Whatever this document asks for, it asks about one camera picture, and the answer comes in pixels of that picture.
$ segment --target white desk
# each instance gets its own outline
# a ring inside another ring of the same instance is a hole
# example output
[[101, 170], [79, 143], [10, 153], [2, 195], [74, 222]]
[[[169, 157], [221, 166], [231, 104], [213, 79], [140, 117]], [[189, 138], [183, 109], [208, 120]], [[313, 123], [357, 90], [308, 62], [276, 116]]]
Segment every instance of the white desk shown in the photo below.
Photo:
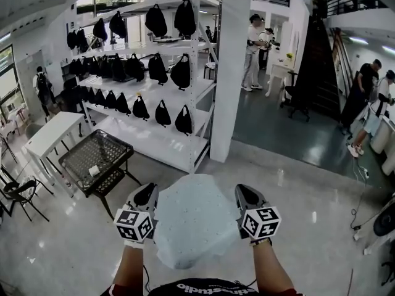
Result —
[[272, 91], [273, 79], [275, 76], [283, 79], [286, 76], [290, 76], [288, 72], [293, 72], [294, 65], [292, 62], [274, 62], [272, 65], [272, 72], [270, 73], [270, 80], [268, 81], [269, 89], [266, 92], [266, 97], [269, 97]]
[[84, 122], [84, 115], [80, 113], [60, 112], [52, 118], [44, 127], [42, 127], [26, 144], [25, 148], [31, 155], [31, 158], [36, 163], [37, 167], [41, 170], [42, 174], [48, 179], [53, 181], [52, 178], [46, 173], [43, 166], [40, 164], [40, 159], [55, 178], [57, 185], [65, 190], [70, 196], [72, 193], [64, 183], [64, 180], [59, 176], [51, 164], [47, 160], [48, 154], [60, 143], [60, 141], [69, 134], [73, 146], [75, 139], [71, 130], [81, 123], [87, 133], [91, 132], [89, 126]]

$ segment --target shoe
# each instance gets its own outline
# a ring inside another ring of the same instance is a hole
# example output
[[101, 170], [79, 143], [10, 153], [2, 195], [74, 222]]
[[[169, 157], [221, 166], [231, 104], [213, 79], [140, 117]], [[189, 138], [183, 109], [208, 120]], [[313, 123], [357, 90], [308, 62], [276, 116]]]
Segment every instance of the shoe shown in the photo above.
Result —
[[354, 157], [354, 158], [358, 158], [359, 154], [356, 151], [356, 148], [353, 147], [352, 145], [348, 145], [347, 146], [348, 151], [350, 152], [350, 154]]
[[262, 90], [263, 87], [262, 87], [260, 84], [257, 84], [257, 85], [253, 84], [253, 85], [251, 86], [251, 89], [252, 89], [252, 90]]
[[362, 150], [362, 146], [361, 145], [355, 146], [355, 150], [358, 152], [359, 155], [364, 155], [365, 154], [365, 152]]
[[246, 90], [247, 92], [251, 92], [252, 89], [251, 88], [247, 88], [246, 86], [241, 86], [241, 89]]

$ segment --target fluorescent light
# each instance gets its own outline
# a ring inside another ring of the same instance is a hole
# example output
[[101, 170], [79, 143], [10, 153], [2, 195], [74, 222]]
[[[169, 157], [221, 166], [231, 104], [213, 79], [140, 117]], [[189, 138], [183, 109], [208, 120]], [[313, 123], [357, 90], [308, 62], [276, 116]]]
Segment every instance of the fluorescent light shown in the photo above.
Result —
[[0, 43], [4, 42], [10, 36], [11, 36], [11, 33], [8, 33], [8, 34], [5, 34], [3, 37], [0, 37]]
[[387, 47], [387, 46], [383, 46], [383, 49], [388, 51], [388, 52], [390, 52], [390, 53], [392, 53], [393, 55], [395, 55], [395, 49]]
[[353, 41], [355, 43], [364, 44], [364, 45], [368, 45], [369, 44], [368, 42], [366, 42], [366, 40], [364, 40], [362, 38], [349, 37], [349, 39], [351, 39], [351, 41]]

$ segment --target white shelf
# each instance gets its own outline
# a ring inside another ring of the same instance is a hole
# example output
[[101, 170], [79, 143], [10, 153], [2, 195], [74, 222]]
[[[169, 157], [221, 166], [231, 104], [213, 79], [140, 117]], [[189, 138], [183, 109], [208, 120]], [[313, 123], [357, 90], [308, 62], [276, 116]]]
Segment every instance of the white shelf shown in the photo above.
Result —
[[[168, 81], [163, 86], [159, 85], [157, 80], [152, 80], [148, 76], [149, 73], [146, 73], [146, 77], [140, 82], [134, 79], [124, 83], [91, 76], [81, 81], [80, 85], [101, 89], [102, 91], [123, 92], [126, 96], [134, 98], [137, 97], [136, 93], [140, 93], [144, 101], [153, 100], [159, 103], [163, 99], [166, 106], [182, 106], [190, 102], [189, 88], [186, 88], [185, 91], [179, 90], [169, 74], [167, 75]], [[196, 102], [199, 102], [214, 86], [215, 83], [212, 80], [197, 78], [196, 84], [193, 85]]]
[[[131, 111], [133, 108], [134, 100], [129, 100], [127, 98], [127, 101], [128, 105], [130, 106], [129, 109]], [[170, 119], [172, 120], [172, 124], [164, 128], [162, 125], [158, 124], [155, 119], [155, 110], [159, 104], [159, 101], [154, 104], [153, 102], [148, 102], [144, 100], [144, 103], [146, 104], [147, 111], [150, 116], [147, 121], [144, 121], [142, 118], [135, 117], [133, 113], [131, 113], [130, 116], [127, 116], [125, 113], [118, 112], [114, 109], [105, 109], [100, 105], [96, 106], [95, 104], [90, 104], [88, 102], [86, 102], [85, 104], [86, 107], [91, 110], [95, 110], [107, 116], [117, 118], [127, 124], [130, 124], [134, 127], [139, 127], [149, 133], [160, 134], [177, 141], [189, 141], [189, 136], [179, 132], [174, 125], [178, 114], [181, 112], [181, 109], [176, 109], [174, 107], [169, 107], [168, 105], [166, 105], [168, 114], [170, 115]], [[201, 128], [204, 126], [204, 123], [208, 120], [209, 113], [196, 109], [194, 115], [192, 115], [191, 117], [194, 120], [194, 134], [196, 135], [198, 131], [201, 130]]]
[[[162, 11], [177, 9], [181, 4], [182, 0], [148, 0], [144, 2], [134, 3], [129, 6], [120, 7], [116, 10], [101, 14], [98, 17], [91, 18], [81, 23], [81, 27], [89, 27], [95, 25], [99, 19], [103, 19], [104, 22], [108, 22], [111, 18], [119, 11], [122, 17], [132, 17], [135, 15], [146, 14], [150, 8], [155, 4], [158, 4]], [[218, 1], [216, 0], [201, 0], [201, 7], [218, 7]]]
[[[198, 50], [209, 48], [209, 43], [199, 42], [197, 46]], [[184, 53], [189, 54], [191, 52], [191, 41], [184, 40], [174, 43], [157, 43], [157, 42], [134, 42], [125, 44], [115, 44], [115, 45], [105, 45], [103, 47], [95, 48], [82, 54], [73, 55], [73, 59], [78, 59], [82, 57], [92, 57], [92, 56], [113, 56], [118, 55], [153, 55], [156, 53], [161, 55], [182, 55]]]
[[[178, 139], [178, 136], [162, 136], [112, 117], [106, 117], [94, 129], [98, 128], [131, 144], [135, 151], [143, 155], [189, 173], [189, 141]], [[198, 136], [191, 138], [196, 161], [208, 141]]]

